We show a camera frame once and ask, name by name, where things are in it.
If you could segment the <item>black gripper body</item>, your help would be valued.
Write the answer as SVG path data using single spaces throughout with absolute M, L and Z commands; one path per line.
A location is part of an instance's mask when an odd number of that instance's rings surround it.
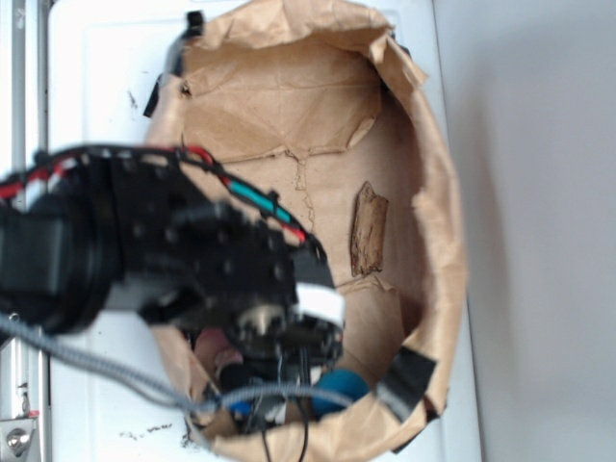
M 312 384 L 312 369 L 342 356 L 344 327 L 310 315 L 246 312 L 223 329 L 249 375 L 264 381 Z

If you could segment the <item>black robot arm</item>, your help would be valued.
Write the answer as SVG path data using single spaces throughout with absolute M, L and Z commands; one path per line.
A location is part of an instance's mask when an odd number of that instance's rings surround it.
M 277 378 L 337 362 L 345 308 L 321 242 L 204 148 L 81 145 L 1 182 L 1 310 L 47 333 L 217 328 Z

